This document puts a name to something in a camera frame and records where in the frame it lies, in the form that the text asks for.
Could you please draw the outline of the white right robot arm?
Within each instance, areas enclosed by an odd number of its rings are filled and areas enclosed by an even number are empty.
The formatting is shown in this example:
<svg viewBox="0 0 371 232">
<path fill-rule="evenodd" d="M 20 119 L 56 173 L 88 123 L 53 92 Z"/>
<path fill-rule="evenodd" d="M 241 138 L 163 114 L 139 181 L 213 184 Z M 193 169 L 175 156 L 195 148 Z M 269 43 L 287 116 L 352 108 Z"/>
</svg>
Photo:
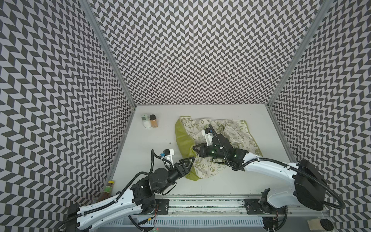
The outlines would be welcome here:
<svg viewBox="0 0 371 232">
<path fill-rule="evenodd" d="M 266 188 L 258 205 L 265 214 L 284 206 L 305 206 L 321 211 L 324 206 L 345 209 L 342 197 L 328 187 L 319 171 L 306 160 L 286 163 L 234 148 L 221 134 L 208 133 L 206 143 L 193 146 L 201 158 L 218 160 L 234 171 L 256 172 L 284 181 L 277 189 Z"/>
</svg>

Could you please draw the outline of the green and cream printed jacket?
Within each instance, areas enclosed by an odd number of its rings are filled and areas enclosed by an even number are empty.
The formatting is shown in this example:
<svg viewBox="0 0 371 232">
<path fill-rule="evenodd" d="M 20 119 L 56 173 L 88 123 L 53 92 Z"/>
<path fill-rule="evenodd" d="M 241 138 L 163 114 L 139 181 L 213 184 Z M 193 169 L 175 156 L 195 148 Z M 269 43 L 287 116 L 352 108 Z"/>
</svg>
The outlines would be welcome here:
<svg viewBox="0 0 371 232">
<path fill-rule="evenodd" d="M 247 153 L 262 156 L 258 143 L 244 120 L 193 119 L 181 116 L 175 124 L 175 137 L 183 158 L 195 161 L 186 178 L 197 181 L 239 167 Z"/>
</svg>

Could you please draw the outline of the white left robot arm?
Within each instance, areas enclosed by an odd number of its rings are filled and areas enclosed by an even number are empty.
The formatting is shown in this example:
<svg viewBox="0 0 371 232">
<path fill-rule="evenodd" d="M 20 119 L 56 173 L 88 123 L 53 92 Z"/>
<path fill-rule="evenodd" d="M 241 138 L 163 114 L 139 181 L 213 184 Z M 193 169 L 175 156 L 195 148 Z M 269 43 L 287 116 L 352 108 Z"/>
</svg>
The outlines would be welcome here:
<svg viewBox="0 0 371 232">
<path fill-rule="evenodd" d="M 190 173 L 194 161 L 194 157 L 189 157 L 172 164 L 152 151 L 148 172 L 137 173 L 115 196 L 92 205 L 71 206 L 67 218 L 54 230 L 59 232 L 64 226 L 67 232 L 92 232 L 120 217 L 149 214 L 158 208 L 156 195 L 165 196 L 172 191 L 177 181 Z"/>
</svg>

